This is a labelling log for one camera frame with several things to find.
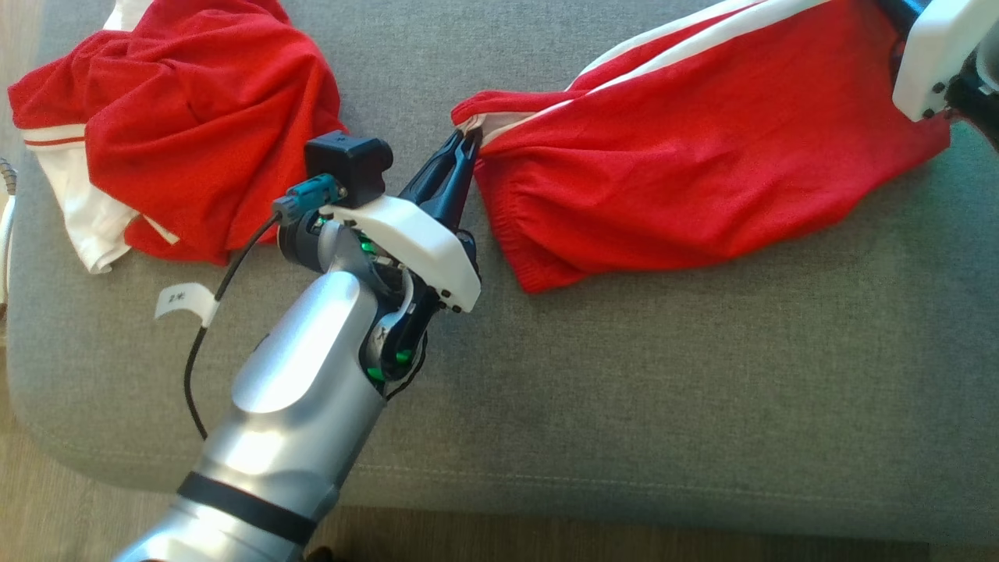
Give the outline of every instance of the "gray couch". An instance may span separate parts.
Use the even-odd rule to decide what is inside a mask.
[[[286,0],[322,46],[343,119],[393,145],[399,189],[483,89],[564,87],[618,41],[710,0]],[[41,59],[110,2],[49,0]],[[132,253],[78,263],[51,190],[22,170],[11,395],[53,457],[172,490],[201,442],[181,374],[193,316],[160,289],[222,270]],[[606,275],[527,297],[482,204],[475,314],[431,333],[344,501],[748,531],[995,543],[999,535],[999,157],[973,131],[843,224],[728,265]],[[260,337],[314,276],[255,252],[209,332],[209,427]]]

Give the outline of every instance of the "cable connector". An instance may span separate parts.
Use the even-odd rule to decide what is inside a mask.
[[[320,174],[292,187],[284,197],[271,204],[271,209],[281,215],[281,225],[289,226],[307,212],[340,201],[340,188],[330,174]]]

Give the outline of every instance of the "white stripe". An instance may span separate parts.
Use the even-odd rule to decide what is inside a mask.
[[[628,39],[627,41],[623,41],[617,44],[617,46],[603,53],[599,57],[596,57],[596,60],[589,63],[589,66],[582,69],[582,72],[580,72],[579,75],[576,76],[576,80],[578,80],[579,77],[582,76],[583,74],[586,74],[587,72],[595,69],[596,67],[619,57],[620,55],[630,51],[631,49],[634,49],[635,47],[640,47],[641,45],[644,45],[646,43],[651,43],[652,41],[661,39],[666,35],[670,35],[682,29],[686,29],[688,27],[692,27],[699,23],[703,23],[709,19],[716,18],[718,16],[723,16],[725,14],[730,14],[732,12],[741,10],[742,8],[745,8],[747,6],[752,6],[753,4],[765,1],[766,0],[725,0],[724,2],[719,2],[713,6],[704,8],[703,10],[695,14],[690,14],[689,16],[680,18],[675,21],[671,21],[665,25],[646,31],[645,33],[642,33],[640,35],[635,35],[634,37]]]
[[[33,144],[26,144],[24,146],[31,152],[53,152],[58,150],[69,150],[71,148],[83,148],[84,143],[83,141],[73,141],[58,144],[46,144],[42,146],[35,146]]]
[[[23,129],[21,136],[25,142],[51,142],[63,139],[78,139],[83,136],[83,125],[59,125],[41,129]]]
[[[586,95],[590,95],[593,92],[597,92],[604,88],[609,88],[611,86],[616,86],[618,84],[627,82],[628,80],[633,80],[647,74],[649,72],[654,72],[656,70],[665,68],[671,64],[677,63],[679,61],[694,57],[703,53],[704,51],[717,47],[726,41],[730,41],[741,35],[751,33],[753,31],[758,31],[769,25],[773,25],[777,22],[783,21],[787,18],[795,16],[805,10],[814,8],[819,4],[824,4],[830,0],[762,0],[756,3],[756,5],[746,9],[743,12],[735,14],[734,16],[719,22],[700,33],[697,33],[693,37],[683,41],[671,49],[668,49],[645,64],[639,66],[627,74],[623,74],[610,80],[600,86],[590,90]],[[486,146],[490,142],[496,140],[500,135],[509,132],[520,125],[529,122],[532,119],[536,119],[541,115],[565,107],[566,105],[572,103],[576,100],[569,100],[561,103],[557,103],[551,107],[548,107],[537,113],[533,113],[516,121],[514,123],[505,123],[499,128],[493,131],[487,131],[484,128],[484,138],[483,146]],[[476,116],[475,118],[483,119],[485,123],[490,123],[490,117],[492,115],[498,114],[485,114]]]
[[[480,127],[483,129],[483,146],[489,143],[494,135],[495,131],[504,130],[510,125],[515,125],[524,119],[532,116],[533,113],[529,111],[522,112],[499,112],[499,113],[481,113],[479,115],[472,116],[471,119],[458,125],[458,129],[462,132],[467,133],[471,129]]]
[[[166,228],[163,228],[163,226],[160,225],[160,223],[154,221],[153,219],[147,216],[143,216],[142,218],[146,219],[146,222],[149,223],[149,226],[153,227],[153,230],[159,232],[160,236],[162,236],[163,239],[169,242],[171,245],[180,242],[181,239],[178,238],[176,234],[170,232]]]

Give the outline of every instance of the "label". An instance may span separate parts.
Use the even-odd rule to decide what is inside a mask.
[[[201,317],[201,325],[207,328],[218,309],[219,303],[208,287],[201,283],[181,283],[160,291],[156,318],[175,310],[190,310]]]

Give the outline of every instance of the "wooden floor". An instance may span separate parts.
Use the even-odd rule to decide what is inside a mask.
[[[32,67],[41,0],[0,0],[0,86]],[[23,162],[10,108],[0,103],[0,156]],[[6,356],[0,351],[0,365]],[[0,562],[97,562],[156,521],[170,497],[118,490],[43,456],[18,428],[0,373]],[[338,510],[319,542],[354,562],[999,562],[999,550],[564,520]]]

